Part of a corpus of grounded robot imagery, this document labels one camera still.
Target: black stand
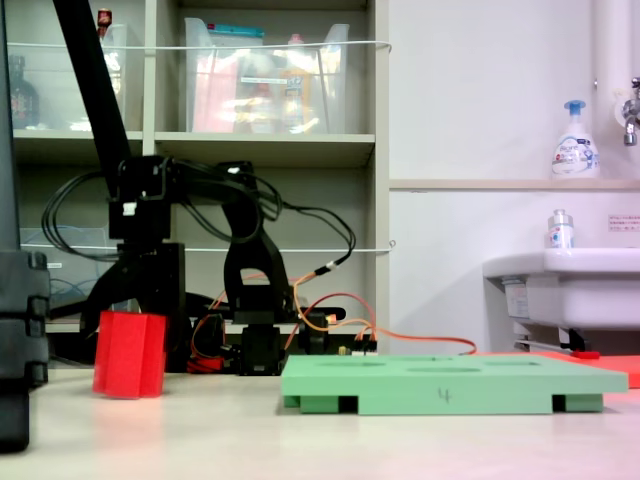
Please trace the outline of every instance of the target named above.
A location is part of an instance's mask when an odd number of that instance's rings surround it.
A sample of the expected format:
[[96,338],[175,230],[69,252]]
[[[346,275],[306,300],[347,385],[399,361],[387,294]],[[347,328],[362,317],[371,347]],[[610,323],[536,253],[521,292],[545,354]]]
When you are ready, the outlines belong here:
[[47,382],[49,273],[20,252],[4,1],[0,1],[0,452],[29,445],[29,391]]

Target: soap dispenser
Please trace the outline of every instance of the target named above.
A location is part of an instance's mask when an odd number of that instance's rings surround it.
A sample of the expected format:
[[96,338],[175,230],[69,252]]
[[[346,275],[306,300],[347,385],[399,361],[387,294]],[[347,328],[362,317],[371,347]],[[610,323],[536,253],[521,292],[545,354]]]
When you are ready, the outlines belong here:
[[581,110],[586,106],[582,100],[571,100],[564,104],[569,110],[569,125],[560,137],[551,163],[551,176],[563,178],[596,178],[600,176],[600,156],[582,123]]

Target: label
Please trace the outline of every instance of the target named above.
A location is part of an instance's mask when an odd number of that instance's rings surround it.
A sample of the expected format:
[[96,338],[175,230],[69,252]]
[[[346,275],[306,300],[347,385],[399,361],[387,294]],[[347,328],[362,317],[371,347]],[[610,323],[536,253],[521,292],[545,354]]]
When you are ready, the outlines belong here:
[[567,175],[584,172],[598,167],[600,155],[596,146],[586,138],[565,137],[551,164],[553,173]]
[[549,245],[551,248],[573,248],[573,227],[571,225],[554,225],[549,229]]
[[610,232],[640,232],[640,215],[609,215]]
[[529,318],[529,299],[527,287],[520,284],[505,285],[507,294],[507,311],[510,317]]
[[240,77],[242,83],[270,83],[272,85],[286,85],[286,78],[259,78],[259,77]]

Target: red block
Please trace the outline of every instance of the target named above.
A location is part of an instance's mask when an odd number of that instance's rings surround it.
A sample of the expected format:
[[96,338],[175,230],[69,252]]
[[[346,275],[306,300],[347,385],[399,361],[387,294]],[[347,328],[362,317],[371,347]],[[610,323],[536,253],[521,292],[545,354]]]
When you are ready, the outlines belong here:
[[166,323],[161,315],[102,312],[93,391],[118,398],[161,395]]

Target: white table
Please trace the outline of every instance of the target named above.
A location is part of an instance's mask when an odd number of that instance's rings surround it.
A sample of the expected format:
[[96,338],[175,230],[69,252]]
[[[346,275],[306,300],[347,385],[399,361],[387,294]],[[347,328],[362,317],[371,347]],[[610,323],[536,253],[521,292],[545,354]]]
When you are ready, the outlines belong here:
[[604,414],[304,416],[278,378],[170,375],[161,398],[110,400],[92,370],[50,373],[0,480],[640,479],[640,391]]

